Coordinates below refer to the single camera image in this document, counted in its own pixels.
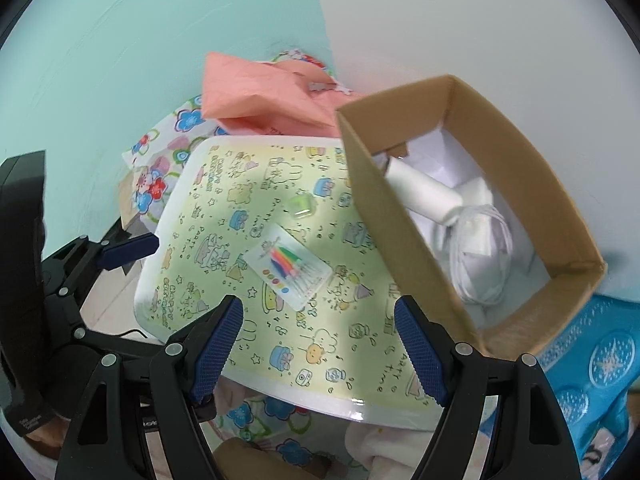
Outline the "left hand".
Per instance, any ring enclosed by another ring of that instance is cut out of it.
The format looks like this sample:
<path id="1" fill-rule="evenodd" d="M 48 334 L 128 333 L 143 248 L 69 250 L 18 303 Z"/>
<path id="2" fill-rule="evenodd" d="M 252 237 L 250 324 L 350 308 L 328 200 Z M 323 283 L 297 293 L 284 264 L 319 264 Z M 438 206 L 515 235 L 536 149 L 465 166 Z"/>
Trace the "left hand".
<path id="1" fill-rule="evenodd" d="M 294 466 L 239 438 L 218 445 L 213 459 L 222 476 L 231 480 L 324 479 L 332 466 L 328 458 L 315 455 L 306 466 Z"/>

